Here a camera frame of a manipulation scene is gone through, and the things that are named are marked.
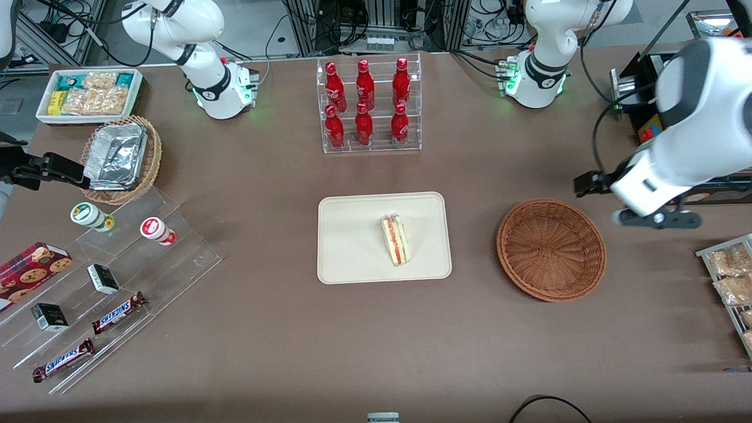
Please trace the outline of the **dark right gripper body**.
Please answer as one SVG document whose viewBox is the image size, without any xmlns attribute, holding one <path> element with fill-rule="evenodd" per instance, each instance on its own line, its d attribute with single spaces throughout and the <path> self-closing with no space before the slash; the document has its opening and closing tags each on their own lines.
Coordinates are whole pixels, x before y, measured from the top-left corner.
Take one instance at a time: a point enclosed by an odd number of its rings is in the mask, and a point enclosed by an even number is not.
<svg viewBox="0 0 752 423">
<path fill-rule="evenodd" d="M 1 180 L 8 185 L 16 184 L 12 172 L 18 166 L 27 163 L 26 152 L 27 141 L 21 141 L 5 132 L 1 132 Z"/>
</svg>

